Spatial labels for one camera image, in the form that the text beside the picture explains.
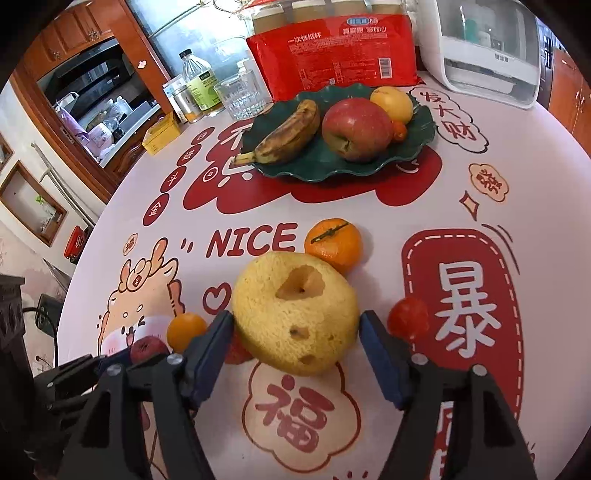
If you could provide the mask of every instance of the cabinet door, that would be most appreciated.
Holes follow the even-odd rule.
[[[548,110],[571,133],[579,111],[582,85],[583,76],[573,59],[567,53],[555,48],[554,76]]]
[[[84,6],[99,35],[105,38],[112,36],[108,3],[102,0],[92,0],[85,3]]]
[[[67,59],[53,23],[49,24],[25,52],[24,63],[35,81]]]
[[[68,56],[82,51],[90,42],[76,13],[76,8],[69,8],[53,21]]]
[[[573,136],[591,157],[591,89],[583,82],[579,116],[574,126]]]

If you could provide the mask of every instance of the plastic bottle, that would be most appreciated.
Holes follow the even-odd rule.
[[[222,108],[222,101],[213,86],[217,78],[209,63],[198,59],[190,49],[179,54],[183,59],[183,77],[199,108],[206,115],[215,115]]]
[[[119,105],[120,110],[126,115],[129,116],[133,113],[133,109],[129,106],[127,100],[125,100],[121,95],[117,97],[117,101],[115,103]]]

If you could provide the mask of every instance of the small orange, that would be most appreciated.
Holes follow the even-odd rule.
[[[207,332],[207,323],[195,313],[182,313],[173,318],[166,330],[166,341],[174,352],[182,353],[193,338]]]
[[[406,128],[406,125],[397,120],[392,120],[392,128],[394,130],[394,134],[392,135],[392,142],[404,142],[408,135],[408,129]]]
[[[330,218],[317,223],[308,232],[304,251],[345,275],[361,259],[363,240],[355,225],[342,218]]]

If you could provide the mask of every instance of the round table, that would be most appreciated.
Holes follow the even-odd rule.
[[[360,308],[385,320],[405,294],[424,299],[431,329],[413,350],[453,368],[484,364],[539,478],[555,478],[591,424],[591,163],[540,105],[522,111],[425,81],[408,91],[431,108],[435,141],[417,160],[370,177],[306,184],[231,167],[251,121],[225,112],[144,155],[80,259],[61,316],[60,362],[165,338],[183,311],[211,322],[250,260],[303,251],[314,224],[344,218],[365,247],[348,275]],[[329,403],[311,403],[303,387]],[[431,479],[441,475],[450,413],[442,404]],[[161,478],[149,406],[148,414],[148,455]],[[372,480],[401,417],[358,342],[320,377],[256,360],[225,365],[196,429],[217,478]]]

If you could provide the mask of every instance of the banana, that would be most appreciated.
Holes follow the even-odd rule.
[[[287,162],[312,140],[320,126],[320,108],[314,100],[302,100],[295,112],[249,153],[236,155],[234,165]]]

